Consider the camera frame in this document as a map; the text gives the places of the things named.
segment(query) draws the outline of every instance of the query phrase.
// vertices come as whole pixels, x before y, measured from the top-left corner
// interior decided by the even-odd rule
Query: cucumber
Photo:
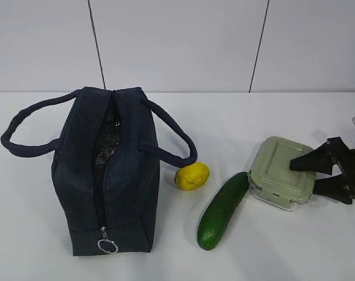
[[[248,189],[247,173],[241,172],[231,177],[212,199],[198,225],[197,240],[203,250],[217,246]]]

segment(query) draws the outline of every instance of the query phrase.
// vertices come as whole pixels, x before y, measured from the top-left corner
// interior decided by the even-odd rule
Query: bag handle
[[[28,108],[21,110],[13,119],[11,120],[7,130],[1,136],[2,145],[7,148],[13,155],[19,157],[37,157],[49,153],[51,151],[61,148],[63,144],[63,139],[53,139],[51,142],[45,145],[38,146],[26,146],[18,145],[10,141],[12,134],[16,131],[17,127],[24,121],[33,112],[41,109],[43,107],[48,107],[50,105],[62,104],[66,101],[77,97],[80,93],[80,90],[71,92],[70,94],[64,95],[58,98],[52,98],[45,101],[40,101],[36,104],[31,105]]]
[[[167,162],[168,164],[179,168],[191,165],[195,161],[197,161],[198,154],[193,141],[186,133],[184,133],[184,131],[180,128],[180,126],[178,126],[175,120],[173,120],[173,118],[156,103],[147,99],[141,100],[141,103],[148,107],[151,111],[153,111],[161,120],[163,120],[177,135],[179,135],[188,144],[190,156],[183,159],[179,156],[173,155],[170,152],[165,151],[162,148],[158,148],[142,140],[139,143],[139,149],[159,158],[164,162]]]

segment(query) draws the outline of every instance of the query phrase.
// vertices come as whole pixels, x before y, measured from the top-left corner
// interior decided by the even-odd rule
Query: lunch bag
[[[40,146],[10,142],[32,112],[75,98],[58,139]],[[154,112],[187,144],[182,159],[158,147]],[[1,136],[19,157],[55,150],[53,184],[66,214],[74,256],[150,252],[153,246],[160,178],[159,160],[176,167],[193,164],[192,140],[141,88],[85,87],[21,110]]]

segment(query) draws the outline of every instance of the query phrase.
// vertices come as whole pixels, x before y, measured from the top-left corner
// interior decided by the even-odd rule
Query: lemon
[[[182,190],[193,190],[203,186],[209,175],[210,170],[206,164],[195,162],[176,172],[175,183]]]

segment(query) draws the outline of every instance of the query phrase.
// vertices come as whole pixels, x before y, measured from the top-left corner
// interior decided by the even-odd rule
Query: green lid
[[[289,169],[290,160],[313,151],[312,148],[276,136],[266,139],[250,171],[250,181],[261,199],[287,210],[292,203],[307,202],[315,184],[315,172]]]

